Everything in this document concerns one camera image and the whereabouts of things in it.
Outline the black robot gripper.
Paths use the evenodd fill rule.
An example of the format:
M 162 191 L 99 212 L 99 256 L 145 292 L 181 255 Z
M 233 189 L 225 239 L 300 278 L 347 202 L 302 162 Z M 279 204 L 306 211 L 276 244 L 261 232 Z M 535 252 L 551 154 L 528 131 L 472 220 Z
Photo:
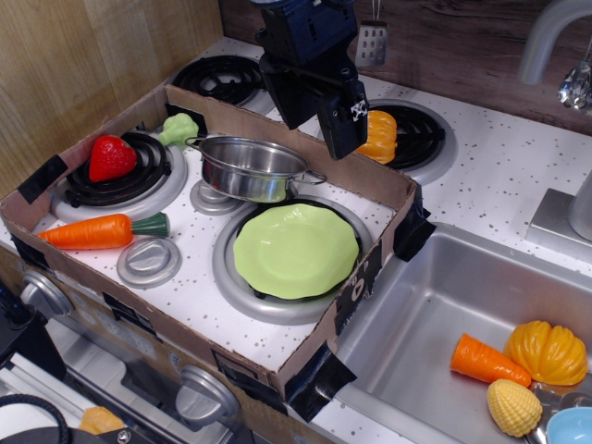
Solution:
M 316 114 L 335 160 L 367 142 L 368 102 L 347 51 L 357 35 L 352 1 L 253 1 L 264 20 L 260 70 L 290 130 Z

